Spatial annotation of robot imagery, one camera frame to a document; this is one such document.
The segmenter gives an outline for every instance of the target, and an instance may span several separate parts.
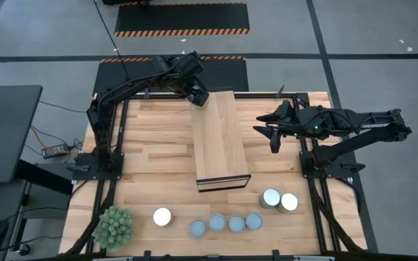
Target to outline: wooden board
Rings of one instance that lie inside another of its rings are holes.
[[[211,93],[204,108],[190,111],[197,180],[247,174],[233,91]]]
[[[309,93],[309,97],[311,105],[329,107],[327,93]],[[107,254],[142,256],[144,250],[152,250],[152,255],[270,255],[272,249],[279,249],[281,254],[318,254],[311,199],[300,172],[299,141],[283,138],[280,152],[272,154],[269,140],[253,130],[254,125],[261,125],[255,118],[274,111],[281,102],[281,99],[237,99],[247,168],[253,177],[244,189],[198,193],[194,185],[196,167],[188,102],[130,101],[123,146],[123,178],[118,183],[114,204],[131,211],[136,231],[130,244]],[[331,138],[324,142],[337,141]],[[87,151],[94,148],[90,128],[84,144]],[[90,181],[72,198],[60,252],[72,246],[90,220],[96,184]],[[365,248],[352,189],[334,180],[328,184],[335,217],[351,238]],[[281,214],[261,208],[258,195],[267,188],[295,194],[298,209]],[[153,224],[152,213],[159,207],[168,207],[175,214],[170,228]],[[262,229],[232,233],[226,228],[218,233],[209,231],[201,239],[189,235],[193,220],[207,221],[214,213],[228,219],[249,212],[262,214]],[[322,220],[327,246],[332,249],[328,225]]]

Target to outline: gray floor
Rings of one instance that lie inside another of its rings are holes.
[[[329,54],[418,53],[418,0],[313,3]],[[99,5],[113,29],[118,7]],[[123,54],[180,54],[193,49],[221,54],[319,53],[305,0],[247,0],[247,7],[251,27],[247,36],[118,38],[116,43]],[[0,11],[0,57],[113,54],[91,0],[6,0]],[[356,111],[401,108],[414,131],[403,143],[375,144],[357,151],[356,158],[367,165],[361,179],[380,252],[418,254],[418,59],[330,63],[343,107]],[[41,84],[45,102],[85,109],[98,65],[0,63],[0,85]],[[248,59],[247,74],[251,91],[276,91],[283,84],[285,91],[329,91],[319,59]],[[74,138],[83,139],[87,119],[40,104],[33,124],[71,144]],[[32,133],[27,144],[41,149]],[[43,162],[28,149],[22,158]],[[44,233],[41,228],[49,228],[50,235],[56,236],[62,227],[58,220],[34,221],[25,238]],[[33,255],[26,258],[54,256],[58,245],[56,240],[33,243]]]

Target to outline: black desk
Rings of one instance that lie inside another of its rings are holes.
[[[29,183],[65,195],[72,193],[70,179],[20,159],[41,91],[41,86],[0,86],[0,220],[18,213]],[[13,243],[18,218],[11,218],[1,247]],[[6,253],[0,253],[0,260]]]

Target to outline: wooden tabletop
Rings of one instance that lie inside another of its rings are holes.
[[[309,99],[311,106],[330,107],[325,92],[311,92]],[[272,249],[278,249],[280,254],[318,254],[311,198],[298,158],[299,140],[283,138],[280,152],[272,154],[269,140],[253,130],[254,125],[261,125],[255,118],[273,112],[281,102],[281,99],[237,99],[243,146],[252,178],[243,189],[198,193],[188,102],[131,100],[123,140],[123,177],[115,190],[114,205],[130,210],[135,231],[128,245],[107,254],[142,256],[145,250],[151,250],[152,255],[270,255]],[[338,139],[330,138],[322,143],[336,142]],[[89,152],[93,148],[94,136],[88,127],[83,149]],[[333,179],[327,182],[335,217],[348,235],[365,248],[352,189]],[[68,250],[88,225],[96,187],[97,181],[89,181],[72,198],[60,252]],[[296,195],[299,200],[296,211],[282,214],[260,207],[258,196],[268,188]],[[160,207],[167,207],[176,216],[169,228],[153,223],[152,214]],[[243,233],[233,233],[228,228],[222,232],[208,229],[200,239],[189,235],[189,225],[194,220],[207,222],[215,213],[229,219],[250,212],[262,214],[261,229]],[[322,220],[328,249],[332,249],[323,216]]]

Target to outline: black and orange striped tape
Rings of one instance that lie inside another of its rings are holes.
[[[181,29],[181,30],[139,30],[115,32],[115,37],[142,37],[142,36],[221,36],[248,34],[247,28],[228,29]]]
[[[231,60],[231,59],[245,59],[243,56],[201,56],[200,59],[211,61],[211,60]],[[142,58],[123,58],[124,62],[149,62],[152,60],[152,58],[149,57],[142,57]],[[120,59],[102,59],[100,63],[103,62],[120,62]]]
[[[167,4],[167,3],[159,3],[159,4],[149,4],[150,6],[163,6],[163,5],[203,5],[203,4],[246,4],[245,2],[221,2],[221,3],[175,3],[175,4]],[[124,6],[136,6],[138,2],[131,2],[131,3],[124,3],[121,4],[121,7]]]

